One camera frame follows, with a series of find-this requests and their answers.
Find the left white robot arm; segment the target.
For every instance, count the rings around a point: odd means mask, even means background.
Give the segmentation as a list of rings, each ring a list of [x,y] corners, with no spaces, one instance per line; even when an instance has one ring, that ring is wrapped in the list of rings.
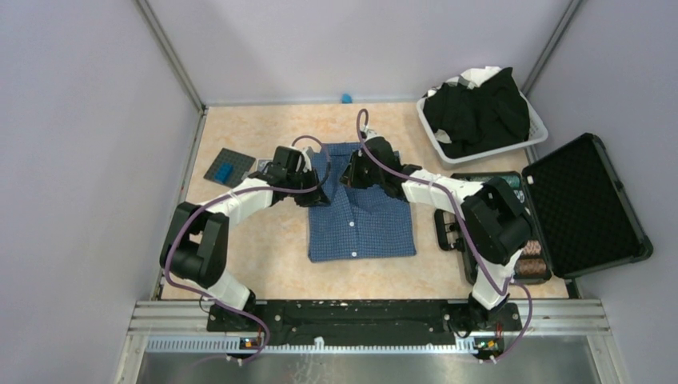
[[[256,295],[226,269],[229,232],[287,197],[304,208],[329,204],[312,155],[311,148],[279,146],[263,170],[248,175],[228,192],[208,202],[182,202],[175,208],[159,264],[166,277],[184,280],[183,289],[228,306],[225,318],[236,330],[248,330],[255,323]]]

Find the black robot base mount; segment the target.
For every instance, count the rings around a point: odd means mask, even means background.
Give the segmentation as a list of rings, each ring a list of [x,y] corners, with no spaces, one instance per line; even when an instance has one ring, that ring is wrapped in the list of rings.
[[[328,346],[442,346],[482,333],[518,331],[513,303],[486,314],[465,300],[269,300],[250,316],[213,305],[206,329],[224,334],[270,333],[269,345],[305,346],[322,338]]]

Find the blue checkered long sleeve shirt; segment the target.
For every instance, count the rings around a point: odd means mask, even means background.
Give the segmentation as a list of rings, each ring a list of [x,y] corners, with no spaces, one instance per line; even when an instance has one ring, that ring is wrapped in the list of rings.
[[[327,177],[322,190],[327,206],[308,210],[311,262],[333,262],[367,258],[411,257],[417,254],[410,206],[389,197],[381,188],[349,188],[340,176],[357,142],[331,143],[311,157],[320,178]]]

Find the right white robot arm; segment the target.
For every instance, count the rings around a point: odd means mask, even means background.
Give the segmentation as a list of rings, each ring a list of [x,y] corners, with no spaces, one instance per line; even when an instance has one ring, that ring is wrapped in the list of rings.
[[[453,214],[478,273],[469,297],[469,320],[489,330],[501,320],[514,267],[534,235],[534,222],[503,178],[470,182],[402,164],[391,144],[366,126],[357,128],[360,147],[341,183],[355,189],[379,187],[387,196]]]

